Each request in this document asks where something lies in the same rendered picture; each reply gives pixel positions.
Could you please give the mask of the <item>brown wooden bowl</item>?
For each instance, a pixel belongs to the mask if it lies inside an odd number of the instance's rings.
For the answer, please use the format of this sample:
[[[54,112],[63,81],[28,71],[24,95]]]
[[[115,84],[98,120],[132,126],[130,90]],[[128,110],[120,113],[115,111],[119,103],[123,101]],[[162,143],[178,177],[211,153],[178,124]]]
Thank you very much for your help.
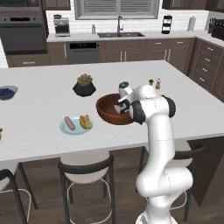
[[[127,125],[133,123],[130,114],[119,114],[115,110],[115,103],[120,98],[119,94],[107,94],[96,102],[96,110],[100,118],[114,125]]]

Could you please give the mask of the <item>golden bread bun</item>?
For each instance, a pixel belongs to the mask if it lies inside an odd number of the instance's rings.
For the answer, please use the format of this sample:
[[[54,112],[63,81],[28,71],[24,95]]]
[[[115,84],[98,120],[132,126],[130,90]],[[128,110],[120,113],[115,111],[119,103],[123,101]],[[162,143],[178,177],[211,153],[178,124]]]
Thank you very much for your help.
[[[88,115],[81,115],[80,116],[80,126],[85,129],[91,129],[92,128],[92,123],[90,122],[89,116]]]

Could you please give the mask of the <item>blue bowl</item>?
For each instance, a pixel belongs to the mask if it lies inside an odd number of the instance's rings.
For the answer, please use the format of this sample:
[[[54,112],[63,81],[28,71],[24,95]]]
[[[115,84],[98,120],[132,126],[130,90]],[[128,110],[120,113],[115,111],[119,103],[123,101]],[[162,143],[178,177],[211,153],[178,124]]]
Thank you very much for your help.
[[[18,87],[16,87],[16,86],[0,87],[0,100],[7,101],[7,100],[12,99],[17,91],[18,91]]]

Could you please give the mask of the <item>succulent in black pot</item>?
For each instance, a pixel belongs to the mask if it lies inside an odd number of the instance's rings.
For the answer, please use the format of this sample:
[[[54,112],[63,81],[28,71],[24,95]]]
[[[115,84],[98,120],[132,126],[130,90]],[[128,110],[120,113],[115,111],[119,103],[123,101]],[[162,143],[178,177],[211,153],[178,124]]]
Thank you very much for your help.
[[[81,97],[87,97],[92,95],[96,91],[92,80],[93,78],[89,74],[82,74],[77,79],[77,82],[73,87],[73,91]]]

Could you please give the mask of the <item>black dishwasher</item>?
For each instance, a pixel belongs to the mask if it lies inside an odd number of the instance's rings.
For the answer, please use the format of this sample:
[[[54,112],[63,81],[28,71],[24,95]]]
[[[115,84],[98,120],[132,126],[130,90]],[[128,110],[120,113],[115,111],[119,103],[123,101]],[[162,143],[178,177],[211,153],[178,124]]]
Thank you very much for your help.
[[[66,44],[66,57],[69,64],[92,64],[100,62],[98,41],[70,42]]]

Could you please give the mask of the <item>dark grey sink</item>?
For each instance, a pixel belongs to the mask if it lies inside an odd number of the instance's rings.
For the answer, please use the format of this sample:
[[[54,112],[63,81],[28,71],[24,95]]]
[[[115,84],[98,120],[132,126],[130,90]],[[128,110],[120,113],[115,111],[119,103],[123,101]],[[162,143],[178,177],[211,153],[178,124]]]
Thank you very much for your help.
[[[144,37],[141,32],[104,32],[97,33],[100,38],[129,38],[129,37]]]

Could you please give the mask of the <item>dark grey tap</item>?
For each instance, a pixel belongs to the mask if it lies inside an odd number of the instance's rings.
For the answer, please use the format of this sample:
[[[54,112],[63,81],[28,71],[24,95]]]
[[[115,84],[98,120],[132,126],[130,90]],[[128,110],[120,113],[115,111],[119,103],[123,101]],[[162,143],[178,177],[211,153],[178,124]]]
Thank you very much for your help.
[[[121,27],[121,19],[123,17],[122,16],[118,16],[118,21],[117,21],[117,33],[120,33],[120,31],[123,31],[123,27]]]

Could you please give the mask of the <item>black tiered stand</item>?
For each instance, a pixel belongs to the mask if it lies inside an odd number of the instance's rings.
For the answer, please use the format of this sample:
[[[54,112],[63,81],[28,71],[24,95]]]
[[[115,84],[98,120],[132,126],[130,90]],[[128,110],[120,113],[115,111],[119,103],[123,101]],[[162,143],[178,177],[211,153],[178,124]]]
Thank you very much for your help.
[[[171,27],[172,27],[172,15],[164,16],[161,33],[169,34],[171,32]]]

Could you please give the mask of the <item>dark brown drawer cupboards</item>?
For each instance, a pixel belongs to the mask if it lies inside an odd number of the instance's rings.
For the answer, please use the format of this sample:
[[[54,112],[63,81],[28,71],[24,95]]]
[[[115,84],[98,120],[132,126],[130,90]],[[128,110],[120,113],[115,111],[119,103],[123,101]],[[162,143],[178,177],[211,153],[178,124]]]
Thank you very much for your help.
[[[196,38],[188,76],[224,103],[224,47]]]

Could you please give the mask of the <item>silver coffee machine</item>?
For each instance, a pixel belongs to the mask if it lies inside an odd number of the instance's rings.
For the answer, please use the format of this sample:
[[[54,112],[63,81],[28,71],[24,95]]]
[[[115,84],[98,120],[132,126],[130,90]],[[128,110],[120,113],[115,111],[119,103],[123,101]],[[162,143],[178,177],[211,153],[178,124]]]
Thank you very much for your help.
[[[55,29],[55,37],[69,37],[69,20],[67,17],[62,17],[60,14],[53,16],[53,24]]]

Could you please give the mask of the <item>black microwave oven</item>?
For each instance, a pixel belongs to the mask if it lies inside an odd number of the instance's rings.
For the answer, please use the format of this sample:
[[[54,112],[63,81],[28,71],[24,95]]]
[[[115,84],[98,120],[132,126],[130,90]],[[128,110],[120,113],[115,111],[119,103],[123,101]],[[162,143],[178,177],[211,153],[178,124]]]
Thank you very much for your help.
[[[0,7],[38,7],[39,0],[0,0]]]

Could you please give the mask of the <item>white stool with black frame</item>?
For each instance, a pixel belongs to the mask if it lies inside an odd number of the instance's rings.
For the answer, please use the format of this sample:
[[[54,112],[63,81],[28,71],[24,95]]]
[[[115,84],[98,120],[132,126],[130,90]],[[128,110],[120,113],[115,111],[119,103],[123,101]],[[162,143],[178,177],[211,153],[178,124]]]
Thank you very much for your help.
[[[68,202],[73,203],[72,186],[74,184],[91,184],[98,180],[103,182],[103,197],[109,196],[110,213],[104,220],[91,223],[102,224],[111,218],[112,224],[116,224],[116,203],[114,187],[114,157],[108,151],[82,152],[74,156],[63,156],[58,163],[60,183],[66,224],[75,224],[69,213]]]
[[[192,150],[180,140],[175,151],[174,143],[173,139],[149,141],[148,161],[136,178],[136,189],[147,199],[147,206],[136,224],[178,224],[170,213],[172,203],[193,186],[193,175],[187,166],[205,145],[198,144]]]
[[[25,184],[25,189],[20,190],[16,182],[16,172],[20,171],[22,179]],[[25,213],[24,206],[20,197],[19,192],[25,192],[29,196],[28,211]],[[0,194],[13,192],[15,201],[17,203],[17,209],[22,221],[22,224],[28,224],[30,218],[31,205],[34,209],[38,209],[38,204],[35,200],[33,191],[31,189],[28,178],[25,174],[24,167],[21,163],[11,162],[9,164],[0,164]]]

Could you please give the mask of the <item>black wall oven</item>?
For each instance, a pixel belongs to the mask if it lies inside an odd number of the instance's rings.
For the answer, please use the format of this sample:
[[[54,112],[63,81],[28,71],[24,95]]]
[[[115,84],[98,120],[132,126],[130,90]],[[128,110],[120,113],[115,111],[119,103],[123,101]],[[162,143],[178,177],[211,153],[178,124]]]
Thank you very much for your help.
[[[40,11],[0,12],[0,39],[6,55],[46,54],[46,14]]]

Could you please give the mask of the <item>dark brown wall cupboard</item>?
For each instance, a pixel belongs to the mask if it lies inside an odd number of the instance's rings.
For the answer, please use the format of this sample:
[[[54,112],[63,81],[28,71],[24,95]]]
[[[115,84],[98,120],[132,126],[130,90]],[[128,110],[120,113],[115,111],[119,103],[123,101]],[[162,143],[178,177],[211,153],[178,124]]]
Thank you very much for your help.
[[[70,11],[70,0],[42,0],[46,11]]]

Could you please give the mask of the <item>dark brown wall cupboards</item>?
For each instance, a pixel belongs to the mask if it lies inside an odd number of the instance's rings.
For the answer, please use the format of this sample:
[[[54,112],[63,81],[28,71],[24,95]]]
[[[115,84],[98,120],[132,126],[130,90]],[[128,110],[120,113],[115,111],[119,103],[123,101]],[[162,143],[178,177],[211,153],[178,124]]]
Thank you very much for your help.
[[[166,10],[205,10],[224,13],[224,0],[163,0]]]

